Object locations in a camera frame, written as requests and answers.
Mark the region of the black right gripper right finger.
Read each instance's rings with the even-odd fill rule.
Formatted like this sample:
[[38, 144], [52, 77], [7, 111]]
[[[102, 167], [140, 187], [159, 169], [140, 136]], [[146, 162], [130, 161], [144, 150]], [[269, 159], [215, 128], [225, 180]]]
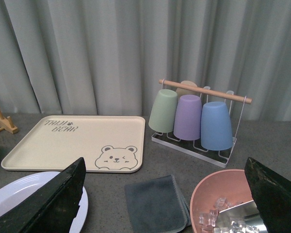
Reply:
[[291, 233], [291, 181], [251, 157], [244, 172], [267, 232]]

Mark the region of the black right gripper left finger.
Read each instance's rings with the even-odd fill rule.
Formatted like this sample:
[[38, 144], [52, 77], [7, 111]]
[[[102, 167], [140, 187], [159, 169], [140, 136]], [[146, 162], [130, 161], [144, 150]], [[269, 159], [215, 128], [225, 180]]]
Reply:
[[0, 233], [67, 233], [79, 211], [86, 175], [80, 157], [0, 216]]

